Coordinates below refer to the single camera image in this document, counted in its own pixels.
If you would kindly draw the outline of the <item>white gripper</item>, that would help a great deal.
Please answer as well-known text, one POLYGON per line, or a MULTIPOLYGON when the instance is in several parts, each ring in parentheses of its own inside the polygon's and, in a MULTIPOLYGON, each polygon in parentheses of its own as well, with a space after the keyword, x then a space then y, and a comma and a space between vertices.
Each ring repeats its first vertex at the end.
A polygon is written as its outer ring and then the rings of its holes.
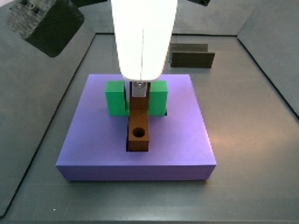
POLYGON ((164 69, 177 0, 110 0, 120 73, 133 81, 130 95, 145 97, 146 83, 164 69))

